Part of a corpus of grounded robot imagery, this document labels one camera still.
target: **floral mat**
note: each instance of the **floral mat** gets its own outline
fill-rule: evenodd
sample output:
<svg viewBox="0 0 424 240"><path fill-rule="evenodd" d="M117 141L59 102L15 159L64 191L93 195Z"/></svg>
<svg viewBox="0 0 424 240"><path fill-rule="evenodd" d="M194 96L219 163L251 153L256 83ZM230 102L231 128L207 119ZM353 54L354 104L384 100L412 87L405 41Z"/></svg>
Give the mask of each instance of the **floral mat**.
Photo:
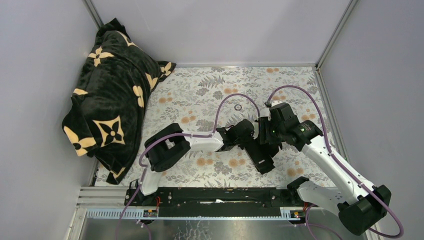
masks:
<svg viewBox="0 0 424 240"><path fill-rule="evenodd" d="M264 102L279 86L296 85L306 89L317 101L329 126L314 72L311 67L177 67L152 93L143 124L138 156L128 174L119 184L127 187L140 177L143 168L138 159L144 142L171 123L179 123L184 131L211 131L222 99L232 93L251 97L265 110ZM273 100L289 103L297 116L321 127L318 113L306 94L297 89L282 89ZM257 112L245 98L234 96L226 101L219 114L218 127L235 125L243 119L253 121ZM329 138L332 141L331 129ZM162 173L160 187L285 187L305 176L323 187L335 185L325 173L303 153L283 143L273 158L275 169L260 174L244 150L234 147L227 152L191 151L172 168ZM95 186L106 183L109 172L100 167Z"/></svg>

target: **white wall panel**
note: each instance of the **white wall panel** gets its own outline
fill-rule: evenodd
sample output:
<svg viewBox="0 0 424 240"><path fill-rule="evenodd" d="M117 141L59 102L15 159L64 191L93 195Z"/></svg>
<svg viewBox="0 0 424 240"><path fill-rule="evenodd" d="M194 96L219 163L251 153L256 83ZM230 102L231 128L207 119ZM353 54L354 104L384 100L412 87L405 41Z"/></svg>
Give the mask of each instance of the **white wall panel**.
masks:
<svg viewBox="0 0 424 240"><path fill-rule="evenodd" d="M349 0L93 0L157 60L178 64L315 63Z"/></svg>
<svg viewBox="0 0 424 240"><path fill-rule="evenodd" d="M0 239L60 240L94 164L61 122L97 28L81 0L0 5Z"/></svg>
<svg viewBox="0 0 424 240"><path fill-rule="evenodd" d="M402 239L423 239L424 1L362 0L322 66L351 164L392 193ZM382 231L397 234L387 214Z"/></svg>

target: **black blanket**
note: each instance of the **black blanket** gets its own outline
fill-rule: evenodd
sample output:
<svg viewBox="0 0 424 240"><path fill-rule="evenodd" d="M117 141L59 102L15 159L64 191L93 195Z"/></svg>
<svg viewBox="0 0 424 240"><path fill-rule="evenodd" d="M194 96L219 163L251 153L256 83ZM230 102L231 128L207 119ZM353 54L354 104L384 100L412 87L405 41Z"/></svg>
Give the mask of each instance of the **black blanket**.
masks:
<svg viewBox="0 0 424 240"><path fill-rule="evenodd" d="M78 156L110 171L108 183L118 184L133 164L149 97L175 66L144 53L116 18L98 30L62 129Z"/></svg>

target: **small ring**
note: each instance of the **small ring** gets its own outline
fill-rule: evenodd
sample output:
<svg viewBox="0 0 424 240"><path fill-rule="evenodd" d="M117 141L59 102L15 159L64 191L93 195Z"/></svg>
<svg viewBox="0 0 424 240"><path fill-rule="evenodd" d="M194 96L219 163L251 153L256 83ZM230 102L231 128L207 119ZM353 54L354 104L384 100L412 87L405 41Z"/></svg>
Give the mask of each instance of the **small ring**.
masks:
<svg viewBox="0 0 424 240"><path fill-rule="evenodd" d="M242 110L242 105L240 105L240 104L236 104L236 105L234 106L234 109L235 109L236 111L240 111L240 110Z"/></svg>

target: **black mounting plate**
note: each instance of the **black mounting plate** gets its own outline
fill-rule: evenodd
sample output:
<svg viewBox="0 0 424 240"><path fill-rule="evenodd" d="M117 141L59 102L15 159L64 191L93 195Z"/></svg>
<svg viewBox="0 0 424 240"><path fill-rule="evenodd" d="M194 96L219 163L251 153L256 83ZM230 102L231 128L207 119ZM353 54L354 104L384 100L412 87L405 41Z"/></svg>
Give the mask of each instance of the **black mounting plate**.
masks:
<svg viewBox="0 0 424 240"><path fill-rule="evenodd" d="M135 190L129 188L126 195L131 197ZM151 195L139 192L130 206L156 207L156 197L159 217L279 217L280 207L304 206L289 190L275 187L159 187Z"/></svg>

